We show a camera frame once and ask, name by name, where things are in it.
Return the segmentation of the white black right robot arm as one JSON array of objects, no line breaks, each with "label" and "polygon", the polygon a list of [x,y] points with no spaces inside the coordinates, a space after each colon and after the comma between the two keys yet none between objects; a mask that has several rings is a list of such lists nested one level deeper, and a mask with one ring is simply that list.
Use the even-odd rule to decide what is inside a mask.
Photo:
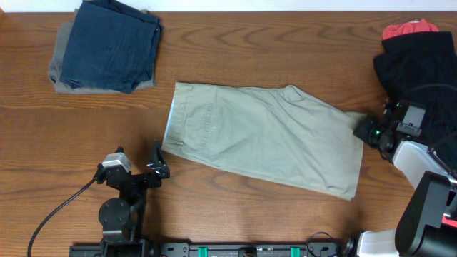
[{"label": "white black right robot arm", "polygon": [[456,171],[420,140],[426,109],[388,102],[381,119],[369,116],[354,135],[401,171],[414,193],[395,229],[350,238],[342,256],[456,255]]}]

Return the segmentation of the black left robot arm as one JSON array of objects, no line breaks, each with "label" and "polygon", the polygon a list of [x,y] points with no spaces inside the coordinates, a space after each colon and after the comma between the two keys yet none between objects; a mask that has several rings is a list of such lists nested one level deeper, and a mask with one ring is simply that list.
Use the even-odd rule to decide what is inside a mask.
[{"label": "black left robot arm", "polygon": [[146,167],[148,173],[133,174],[132,164],[118,147],[98,165],[94,178],[116,189],[119,196],[110,198],[99,209],[102,225],[102,256],[159,256],[157,245],[142,234],[147,191],[161,186],[170,177],[170,170],[155,141]]}]

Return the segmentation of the khaki shorts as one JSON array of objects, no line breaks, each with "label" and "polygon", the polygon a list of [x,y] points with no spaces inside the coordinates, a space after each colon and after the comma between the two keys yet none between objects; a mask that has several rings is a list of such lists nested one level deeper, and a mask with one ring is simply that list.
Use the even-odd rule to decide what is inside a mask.
[{"label": "khaki shorts", "polygon": [[279,89],[178,82],[162,149],[223,171],[351,200],[362,114],[289,85]]}]

